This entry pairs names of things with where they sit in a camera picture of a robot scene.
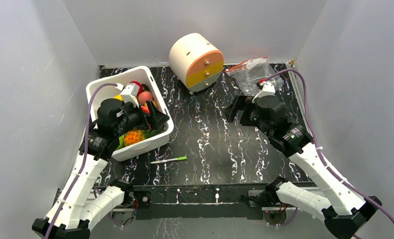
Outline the toy orange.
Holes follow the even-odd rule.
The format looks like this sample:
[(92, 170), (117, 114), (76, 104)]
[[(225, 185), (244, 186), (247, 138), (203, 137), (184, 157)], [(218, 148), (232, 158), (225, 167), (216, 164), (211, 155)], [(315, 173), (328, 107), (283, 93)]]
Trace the toy orange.
[(144, 106), (147, 107), (148, 109), (150, 109), (150, 108), (157, 109), (157, 103), (153, 100), (147, 100), (145, 102)]

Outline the clear zip top bag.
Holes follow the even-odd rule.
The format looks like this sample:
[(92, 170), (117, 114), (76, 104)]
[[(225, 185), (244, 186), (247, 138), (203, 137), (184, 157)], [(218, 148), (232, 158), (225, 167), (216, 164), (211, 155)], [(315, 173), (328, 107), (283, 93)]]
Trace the clear zip top bag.
[(226, 69), (226, 74), (235, 79), (236, 85), (239, 88), (237, 95), (244, 95), (246, 97), (254, 97), (260, 91), (261, 86), (258, 82), (264, 78), (274, 85), (276, 92), (284, 84), (284, 80), (279, 76), (272, 77), (275, 71), (270, 66), (267, 57), (248, 59)]

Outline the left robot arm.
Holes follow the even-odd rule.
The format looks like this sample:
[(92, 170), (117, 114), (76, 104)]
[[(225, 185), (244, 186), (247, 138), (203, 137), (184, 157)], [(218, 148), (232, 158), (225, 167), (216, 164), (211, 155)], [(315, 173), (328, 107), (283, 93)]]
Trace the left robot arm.
[(119, 146), (119, 137), (132, 129), (161, 129), (170, 119), (167, 111), (148, 102), (148, 111), (133, 103), (110, 98), (101, 102), (97, 119), (87, 128), (76, 162), (62, 193), (32, 230), (42, 239), (88, 239), (96, 224), (116, 206), (129, 207), (134, 193), (115, 181), (101, 195), (86, 203), (89, 194)]

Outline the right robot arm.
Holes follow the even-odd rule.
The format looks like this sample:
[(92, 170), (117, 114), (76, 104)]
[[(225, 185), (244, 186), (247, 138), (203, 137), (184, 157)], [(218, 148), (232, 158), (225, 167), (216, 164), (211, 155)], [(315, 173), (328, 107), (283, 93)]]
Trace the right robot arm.
[(326, 159), (320, 160), (313, 137), (291, 119), (276, 96), (236, 96), (226, 109), (227, 121), (233, 122), (238, 111), (242, 111), (241, 125), (254, 126), (266, 135), (270, 144), (298, 165), (323, 193), (314, 194), (277, 177), (257, 196), (248, 196), (249, 200), (272, 206), (293, 205), (321, 220), (338, 239), (354, 237), (378, 210), (381, 202), (376, 196), (365, 199), (345, 186), (347, 181), (342, 176), (332, 175), (333, 166)]

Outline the toy peach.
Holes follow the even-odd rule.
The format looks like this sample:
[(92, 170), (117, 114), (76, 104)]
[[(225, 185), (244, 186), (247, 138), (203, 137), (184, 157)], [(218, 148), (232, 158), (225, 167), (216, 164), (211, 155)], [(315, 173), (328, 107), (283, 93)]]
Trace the toy peach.
[(147, 101), (153, 101), (153, 95), (150, 91), (143, 91), (138, 95), (138, 102), (145, 105)]

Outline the toy pineapple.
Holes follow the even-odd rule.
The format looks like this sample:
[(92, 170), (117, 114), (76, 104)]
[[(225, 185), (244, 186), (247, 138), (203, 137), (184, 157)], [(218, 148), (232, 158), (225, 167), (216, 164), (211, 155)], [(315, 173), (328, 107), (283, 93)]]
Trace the toy pineapple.
[(133, 129), (127, 132), (123, 137), (124, 147), (136, 144), (138, 142), (144, 141), (151, 137), (154, 137), (160, 133), (164, 132), (163, 129), (152, 130), (152, 129)]

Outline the red toy apple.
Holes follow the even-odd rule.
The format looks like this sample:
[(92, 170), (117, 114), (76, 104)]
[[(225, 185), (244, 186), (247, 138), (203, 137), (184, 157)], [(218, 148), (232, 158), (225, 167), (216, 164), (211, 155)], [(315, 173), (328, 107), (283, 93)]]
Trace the red toy apple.
[(138, 87), (138, 95), (142, 92), (142, 84), (140, 82), (137, 81), (131, 81), (130, 83), (137, 85)]

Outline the yellow toy banana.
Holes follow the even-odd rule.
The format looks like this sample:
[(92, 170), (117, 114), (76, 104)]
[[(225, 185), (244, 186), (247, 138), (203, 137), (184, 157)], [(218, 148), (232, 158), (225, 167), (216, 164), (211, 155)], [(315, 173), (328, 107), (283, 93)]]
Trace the yellow toy banana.
[(117, 100), (123, 101), (123, 99), (122, 99), (121, 95), (116, 95), (116, 96), (114, 96), (114, 99), (117, 99)]

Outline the white plastic bin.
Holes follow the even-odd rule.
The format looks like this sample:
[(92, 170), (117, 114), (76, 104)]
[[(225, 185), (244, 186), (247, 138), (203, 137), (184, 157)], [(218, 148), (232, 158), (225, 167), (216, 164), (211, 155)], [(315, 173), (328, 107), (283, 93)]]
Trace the white plastic bin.
[[(142, 110), (135, 97), (143, 84), (149, 87), (150, 94), (157, 102), (157, 107), (150, 104), (149, 113)], [(104, 160), (112, 157), (117, 161), (125, 161), (169, 142), (173, 121), (148, 67), (138, 66), (94, 80), (86, 86), (86, 93), (91, 119), (80, 147), (82, 153)], [(116, 149), (118, 137), (138, 128), (149, 129), (156, 134)]]

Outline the round mini drawer cabinet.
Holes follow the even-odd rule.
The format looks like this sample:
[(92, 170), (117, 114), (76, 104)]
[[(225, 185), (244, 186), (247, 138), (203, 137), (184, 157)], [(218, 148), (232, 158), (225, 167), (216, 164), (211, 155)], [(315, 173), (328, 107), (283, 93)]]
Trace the round mini drawer cabinet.
[(171, 47), (169, 66), (194, 94), (217, 82), (224, 67), (224, 54), (201, 34), (190, 33)]

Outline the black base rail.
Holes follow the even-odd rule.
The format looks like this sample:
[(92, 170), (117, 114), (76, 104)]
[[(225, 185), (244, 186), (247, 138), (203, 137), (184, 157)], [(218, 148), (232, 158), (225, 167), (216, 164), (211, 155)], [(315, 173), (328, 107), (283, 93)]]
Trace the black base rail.
[(245, 197), (263, 183), (134, 186), (138, 220), (161, 218), (246, 218), (262, 220), (266, 209)]

